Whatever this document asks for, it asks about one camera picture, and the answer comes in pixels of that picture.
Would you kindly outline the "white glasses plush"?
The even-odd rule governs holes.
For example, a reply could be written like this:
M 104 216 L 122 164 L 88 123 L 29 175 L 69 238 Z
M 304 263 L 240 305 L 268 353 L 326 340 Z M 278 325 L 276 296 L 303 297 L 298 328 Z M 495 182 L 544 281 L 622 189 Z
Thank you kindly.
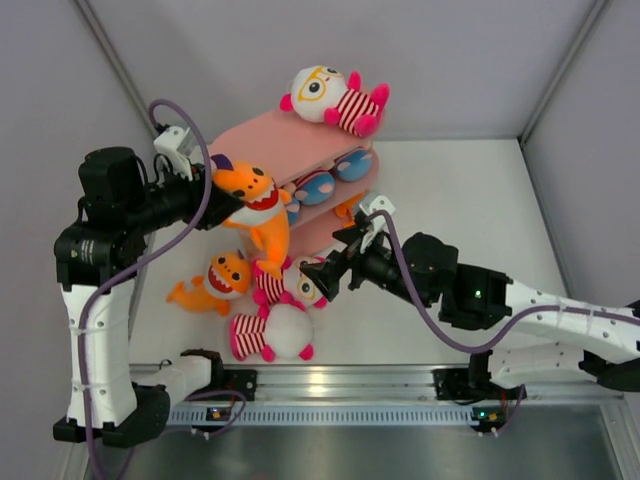
M 317 65 L 294 76 L 279 109 L 293 112 L 305 121 L 335 126 L 366 138 L 378 129 L 390 93 L 387 83 L 365 91 L 358 71 L 345 77 L 332 67 Z

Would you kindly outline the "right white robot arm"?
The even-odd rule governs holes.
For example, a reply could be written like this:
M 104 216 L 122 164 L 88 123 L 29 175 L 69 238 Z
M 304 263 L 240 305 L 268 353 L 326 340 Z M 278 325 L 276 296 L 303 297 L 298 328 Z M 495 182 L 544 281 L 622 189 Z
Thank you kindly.
M 325 260 L 301 266 L 333 300 L 369 282 L 412 304 L 431 332 L 469 357 L 468 388 L 480 397 L 528 383 L 590 381 L 639 390 L 639 306 L 605 307 L 529 287 L 488 268 L 463 264 L 457 248 L 394 230 L 370 239 L 358 227 L 335 232 L 344 243 Z

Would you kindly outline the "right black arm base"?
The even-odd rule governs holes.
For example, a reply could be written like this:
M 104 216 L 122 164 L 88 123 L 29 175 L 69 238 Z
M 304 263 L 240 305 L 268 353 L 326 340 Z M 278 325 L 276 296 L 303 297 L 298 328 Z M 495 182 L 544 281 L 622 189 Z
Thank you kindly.
M 489 373 L 489 360 L 494 351 L 473 354 L 466 367 L 448 367 L 433 371 L 436 398 L 471 404 L 485 400 L 517 400 L 520 387 L 498 386 Z

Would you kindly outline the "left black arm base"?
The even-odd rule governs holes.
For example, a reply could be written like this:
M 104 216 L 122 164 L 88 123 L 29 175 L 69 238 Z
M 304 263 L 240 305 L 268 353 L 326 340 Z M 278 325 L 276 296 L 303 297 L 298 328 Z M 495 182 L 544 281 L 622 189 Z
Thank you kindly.
M 234 390 L 242 393 L 248 401 L 255 399 L 257 388 L 257 371 L 248 368 L 228 368 L 224 365 L 222 356 L 217 351 L 205 349 L 189 349 L 180 354 L 180 358 L 190 361 L 205 360 L 209 367 L 204 376 L 206 383 L 189 392 L 189 397 L 212 393 L 222 390 Z

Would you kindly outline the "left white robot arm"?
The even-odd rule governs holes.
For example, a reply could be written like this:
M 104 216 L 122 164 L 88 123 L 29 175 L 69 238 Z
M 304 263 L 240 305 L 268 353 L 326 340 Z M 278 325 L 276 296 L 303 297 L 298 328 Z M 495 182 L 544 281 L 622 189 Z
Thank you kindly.
M 71 334 L 72 392 L 53 436 L 130 448 L 159 437 L 174 406 L 190 396 L 234 396 L 235 374 L 219 353 L 204 349 L 186 350 L 133 381 L 129 319 L 146 236 L 177 222 L 212 229 L 240 203 L 212 184 L 202 164 L 169 160 L 149 181 L 128 147 L 87 154 L 78 174 L 84 194 L 77 218 L 54 243 Z

